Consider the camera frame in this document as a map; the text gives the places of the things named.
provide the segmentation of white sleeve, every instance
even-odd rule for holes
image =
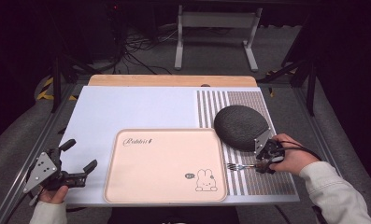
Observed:
[[[66,224],[66,204],[43,203],[39,201],[30,224]]]
[[[363,196],[328,162],[313,162],[299,175],[306,181],[311,201],[322,210],[328,223],[371,223]]]

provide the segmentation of metal frame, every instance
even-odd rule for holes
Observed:
[[[305,104],[306,96],[302,92],[301,88],[293,88],[293,92],[295,94],[296,101],[299,104],[299,107],[302,109],[302,113],[306,116],[309,126],[311,127],[311,130],[314,133],[314,136],[316,138],[318,147],[322,153],[322,158],[329,162],[332,166],[336,168],[337,173],[342,176],[340,169],[338,165],[336,164],[336,161],[334,159],[333,154],[331,153],[330,148],[328,147],[327,142],[325,141],[325,138],[322,134],[322,131],[319,127],[319,124],[316,121],[316,118],[309,114],[309,110],[307,108],[307,105]]]
[[[250,36],[243,41],[244,50],[252,72],[258,72],[258,65],[251,49],[262,9],[258,8],[255,13],[220,13],[220,12],[184,12],[182,6],[178,8],[178,43],[174,68],[182,68],[182,55],[184,40],[182,37],[183,27],[224,27],[224,28],[248,28]]]
[[[68,86],[64,88],[64,99],[68,99],[71,96],[74,88],[75,84],[68,84]],[[8,217],[10,216],[20,197],[23,195],[23,190],[25,187],[25,177],[27,175],[28,168],[35,161],[36,157],[40,155],[43,149],[45,149],[46,142],[52,132],[55,123],[57,122],[57,119],[60,117],[60,114],[64,109],[65,103],[66,100],[58,105],[55,113],[50,113],[50,116],[41,134],[38,136],[33,149],[31,150],[24,165],[19,170],[19,173],[17,174],[12,186],[10,187],[7,196],[0,206],[0,223],[7,223]]]

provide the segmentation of human hand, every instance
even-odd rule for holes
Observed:
[[[299,147],[296,144],[301,145],[285,133],[280,133],[276,136],[273,136],[272,139],[280,142],[283,147]],[[305,166],[315,161],[319,161],[319,159],[308,152],[296,149],[288,149],[285,150],[284,161],[281,163],[273,163],[269,166],[269,168],[275,171],[285,171],[290,172],[293,175],[299,175]]]
[[[59,204],[64,201],[68,186],[61,186],[57,191],[48,191],[43,189],[39,195],[39,200],[44,203]]]

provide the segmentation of white desk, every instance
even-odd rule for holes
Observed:
[[[69,173],[81,172],[83,166],[94,159],[97,159],[98,166],[90,173],[86,187],[71,189],[66,201],[85,206],[139,206],[111,204],[104,200],[116,134],[129,128],[211,128],[215,114],[233,104],[253,107],[268,120],[274,131],[264,98],[256,87],[84,87],[62,140],[63,143],[74,138],[77,143],[64,152],[61,159],[63,170]],[[255,160],[250,154],[240,153],[225,145],[222,150],[225,161],[249,163]],[[299,202],[293,179],[286,173],[261,175],[253,170],[228,170],[227,180],[228,196],[223,202],[157,203],[148,206]]]

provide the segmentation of gray sweater sleeve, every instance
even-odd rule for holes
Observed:
[[[328,223],[371,223],[363,196],[328,162],[313,162],[299,175],[306,181],[311,201],[322,210]]]

